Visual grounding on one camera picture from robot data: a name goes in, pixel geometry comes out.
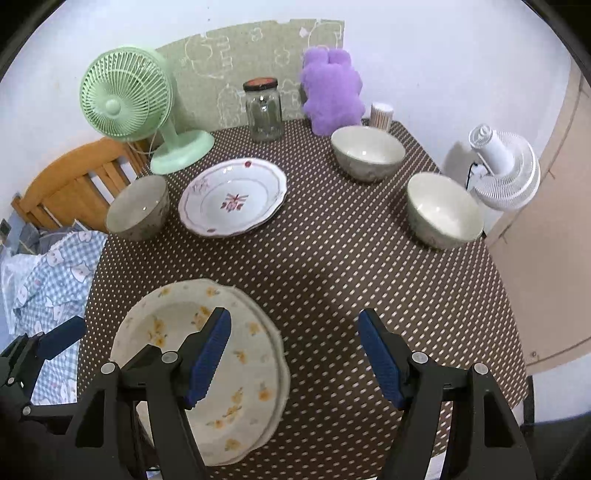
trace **white desk fan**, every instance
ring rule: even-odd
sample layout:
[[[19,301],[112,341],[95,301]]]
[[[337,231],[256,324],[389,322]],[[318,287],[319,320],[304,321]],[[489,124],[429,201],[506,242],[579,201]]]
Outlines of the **white desk fan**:
[[[509,211],[531,201],[540,186],[540,164],[525,138],[482,124],[470,132],[469,142],[483,163],[470,182],[482,203]]]

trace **green desk fan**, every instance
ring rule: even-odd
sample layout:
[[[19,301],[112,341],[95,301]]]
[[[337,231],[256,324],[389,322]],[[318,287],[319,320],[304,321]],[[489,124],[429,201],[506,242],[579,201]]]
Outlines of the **green desk fan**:
[[[154,152],[150,169],[164,175],[192,165],[214,142],[201,130],[177,135],[170,118],[175,89],[162,55],[120,47],[90,65],[80,85],[80,106],[92,127],[115,140],[142,140],[159,129],[164,143]]]

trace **wooden chair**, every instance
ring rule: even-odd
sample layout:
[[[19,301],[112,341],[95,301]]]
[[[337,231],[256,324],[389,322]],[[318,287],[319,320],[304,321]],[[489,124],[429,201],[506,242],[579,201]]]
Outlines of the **wooden chair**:
[[[137,142],[133,147],[144,151],[143,143]],[[33,180],[23,198],[14,198],[12,207],[23,220],[40,228],[56,229],[60,226],[56,220],[71,225],[78,219],[89,228],[106,232],[109,203],[88,174],[96,173],[111,195],[117,197],[129,185],[117,162],[119,157],[127,158],[137,174],[148,163],[145,155],[127,144],[102,138],[51,163]]]

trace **purple plush toy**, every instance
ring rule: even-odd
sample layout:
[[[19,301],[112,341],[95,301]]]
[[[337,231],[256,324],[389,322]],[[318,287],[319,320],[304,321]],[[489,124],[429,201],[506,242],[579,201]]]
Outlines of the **purple plush toy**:
[[[341,48],[309,48],[304,53],[301,84],[308,100],[302,107],[315,135],[332,135],[347,125],[360,125],[365,106],[359,99],[361,77],[351,56]]]

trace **fan base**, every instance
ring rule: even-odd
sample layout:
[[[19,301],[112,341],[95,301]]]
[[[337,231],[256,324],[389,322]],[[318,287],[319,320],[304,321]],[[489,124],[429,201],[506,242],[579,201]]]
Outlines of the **fan base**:
[[[150,163],[150,170],[156,175],[166,175],[193,165],[201,160],[213,147],[213,136],[203,130],[191,130],[178,135],[178,147],[160,145]]]

